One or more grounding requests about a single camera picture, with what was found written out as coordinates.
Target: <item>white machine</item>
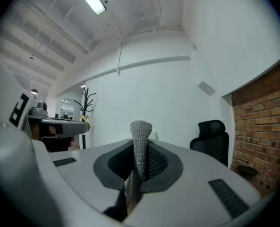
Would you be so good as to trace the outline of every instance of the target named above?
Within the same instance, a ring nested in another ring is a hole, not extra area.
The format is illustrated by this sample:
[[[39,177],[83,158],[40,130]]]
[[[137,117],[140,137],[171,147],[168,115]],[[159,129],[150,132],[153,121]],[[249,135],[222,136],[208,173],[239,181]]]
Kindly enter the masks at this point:
[[[269,198],[212,157],[169,143],[148,146],[165,168],[142,183],[142,199],[127,215],[124,182],[132,169],[131,139],[96,148],[49,153],[34,140],[88,131],[86,122],[47,116],[44,103],[0,64],[0,189],[25,221],[37,226],[243,226]],[[53,125],[56,134],[46,126]]]

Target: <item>brick wall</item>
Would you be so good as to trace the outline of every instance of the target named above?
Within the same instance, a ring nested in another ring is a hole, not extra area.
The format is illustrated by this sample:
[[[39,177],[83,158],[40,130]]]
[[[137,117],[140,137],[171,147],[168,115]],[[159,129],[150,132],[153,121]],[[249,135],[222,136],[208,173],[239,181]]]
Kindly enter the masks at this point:
[[[280,64],[232,94],[235,146],[231,168],[251,166],[248,179],[264,196],[280,183]]]

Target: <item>black strip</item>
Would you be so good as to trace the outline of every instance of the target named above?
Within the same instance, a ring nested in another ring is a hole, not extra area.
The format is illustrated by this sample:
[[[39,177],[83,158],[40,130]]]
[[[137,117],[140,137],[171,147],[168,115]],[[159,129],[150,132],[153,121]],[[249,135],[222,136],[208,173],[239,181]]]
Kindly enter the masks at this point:
[[[15,125],[16,127],[18,127],[18,125],[19,125],[19,121],[20,121],[21,115],[22,115],[22,113],[23,113],[23,111],[25,109],[25,106],[26,106],[26,104],[27,104],[27,102],[29,100],[29,98],[25,94],[22,94],[20,98],[23,100],[23,103],[22,103],[20,109],[17,109],[18,103],[16,103],[16,106],[15,106],[15,108],[14,108],[14,110],[13,110],[13,112],[12,112],[10,118],[9,118],[9,121],[13,125]]]
[[[249,206],[222,179],[208,183],[232,218],[249,209]]]
[[[69,163],[73,163],[77,161],[76,159],[70,157],[70,158],[66,158],[66,159],[62,159],[62,160],[58,160],[58,161],[53,161],[53,163],[55,164],[55,166],[63,166]]]

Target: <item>gray textured object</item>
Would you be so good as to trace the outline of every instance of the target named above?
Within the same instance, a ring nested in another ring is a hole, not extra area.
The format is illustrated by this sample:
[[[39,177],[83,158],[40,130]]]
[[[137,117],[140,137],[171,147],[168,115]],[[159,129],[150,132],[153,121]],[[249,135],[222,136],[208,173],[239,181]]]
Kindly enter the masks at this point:
[[[146,178],[146,148],[152,130],[152,124],[145,121],[134,121],[130,124],[134,142],[134,169],[127,179],[125,193],[132,208],[140,201],[141,183]]]

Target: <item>black office chair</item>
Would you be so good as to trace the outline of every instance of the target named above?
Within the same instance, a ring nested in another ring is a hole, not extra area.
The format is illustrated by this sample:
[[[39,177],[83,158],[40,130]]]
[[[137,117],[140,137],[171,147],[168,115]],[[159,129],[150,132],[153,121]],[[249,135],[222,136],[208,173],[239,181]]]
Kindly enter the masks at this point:
[[[198,123],[200,135],[190,142],[190,149],[205,153],[228,166],[229,135],[220,120]]]

